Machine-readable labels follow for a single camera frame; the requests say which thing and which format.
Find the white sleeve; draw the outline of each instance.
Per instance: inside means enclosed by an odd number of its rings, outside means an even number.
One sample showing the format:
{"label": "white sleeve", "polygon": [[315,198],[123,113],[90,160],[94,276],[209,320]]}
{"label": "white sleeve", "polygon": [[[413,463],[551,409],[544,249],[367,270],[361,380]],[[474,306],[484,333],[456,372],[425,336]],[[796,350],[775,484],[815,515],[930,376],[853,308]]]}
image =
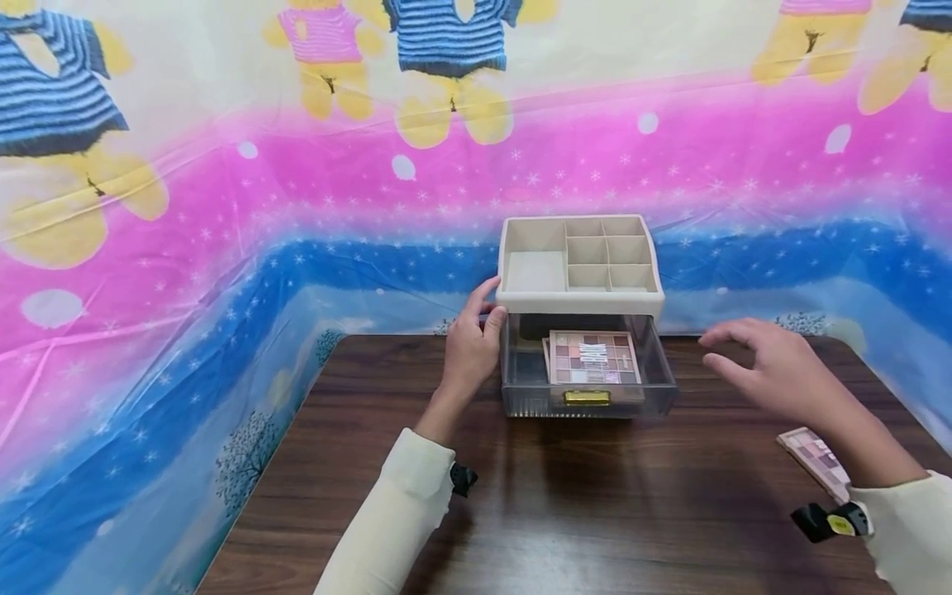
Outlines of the white sleeve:
{"label": "white sleeve", "polygon": [[404,429],[314,595],[397,595],[446,515],[455,457],[452,450]]}
{"label": "white sleeve", "polygon": [[902,486],[849,490],[873,524],[866,548],[876,573],[897,595],[952,592],[952,480],[929,474]]}

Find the drawer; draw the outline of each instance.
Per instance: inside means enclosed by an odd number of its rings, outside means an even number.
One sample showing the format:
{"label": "drawer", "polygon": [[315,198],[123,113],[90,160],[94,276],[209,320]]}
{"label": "drawer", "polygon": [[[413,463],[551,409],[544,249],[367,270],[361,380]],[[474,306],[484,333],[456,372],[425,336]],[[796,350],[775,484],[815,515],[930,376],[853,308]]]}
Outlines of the drawer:
{"label": "drawer", "polygon": [[[543,339],[553,330],[574,335],[567,337],[566,347],[559,346],[565,357],[550,352],[548,359],[559,361],[547,365]],[[624,333],[630,343],[619,340],[625,335],[611,333]],[[627,347],[605,347],[613,337],[618,337],[618,346]],[[599,369],[576,371],[592,347]],[[635,362],[629,370],[632,347]],[[603,364],[606,351],[608,363]],[[624,359],[614,360],[616,353]],[[657,418],[667,415],[678,395],[654,319],[647,315],[511,313],[503,330],[501,360],[508,417]],[[549,367],[557,368],[556,377]],[[566,367],[576,369],[566,373]],[[620,368],[626,371],[615,371]],[[599,382],[590,382],[593,377]]]}

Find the plastic backdrop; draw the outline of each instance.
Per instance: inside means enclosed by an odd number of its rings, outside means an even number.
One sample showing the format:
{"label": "plastic backdrop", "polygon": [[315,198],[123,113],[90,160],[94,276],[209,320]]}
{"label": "plastic backdrop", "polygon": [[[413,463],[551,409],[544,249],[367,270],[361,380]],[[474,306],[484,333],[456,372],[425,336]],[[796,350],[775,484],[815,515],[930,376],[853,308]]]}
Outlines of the plastic backdrop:
{"label": "plastic backdrop", "polygon": [[445,331],[512,215],[642,213],[665,332],[843,339],[952,447],[950,25],[0,0],[4,592],[192,592],[337,341]]}

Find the person's left hand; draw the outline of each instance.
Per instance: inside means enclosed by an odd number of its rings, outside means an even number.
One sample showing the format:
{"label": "person's left hand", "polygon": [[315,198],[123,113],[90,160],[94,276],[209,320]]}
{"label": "person's left hand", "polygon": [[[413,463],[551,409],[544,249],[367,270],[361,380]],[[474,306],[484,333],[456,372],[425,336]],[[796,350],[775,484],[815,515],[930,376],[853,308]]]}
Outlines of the person's left hand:
{"label": "person's left hand", "polygon": [[[449,326],[438,394],[468,401],[499,364],[499,336],[506,309],[486,300],[499,282],[498,276],[483,281],[469,294],[460,315]],[[483,314],[488,316],[480,324]]]}
{"label": "person's left hand", "polygon": [[[469,294],[463,311],[446,334],[443,380],[415,431],[438,445],[449,444],[453,429],[480,385],[499,363],[499,334],[506,309],[486,301],[499,277],[484,281]],[[480,324],[480,316],[488,314]]]}

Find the blue striped shirt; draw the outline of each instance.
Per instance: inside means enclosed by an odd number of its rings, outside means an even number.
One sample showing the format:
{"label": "blue striped shirt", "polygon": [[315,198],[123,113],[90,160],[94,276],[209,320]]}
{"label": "blue striped shirt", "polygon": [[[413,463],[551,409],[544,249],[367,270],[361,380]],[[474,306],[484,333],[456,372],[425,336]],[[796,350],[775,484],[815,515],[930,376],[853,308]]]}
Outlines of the blue striped shirt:
{"label": "blue striped shirt", "polygon": [[950,33],[952,0],[909,0],[900,22],[920,29]]}
{"label": "blue striped shirt", "polygon": [[[13,40],[27,33],[46,42],[58,76],[34,66]],[[45,10],[0,14],[0,156],[83,152],[107,131],[129,129],[97,74],[109,78],[90,21]]]}
{"label": "blue striped shirt", "polygon": [[400,70],[459,78],[506,69],[503,23],[516,26],[523,0],[475,0],[464,22],[453,0],[384,0],[397,33]]}

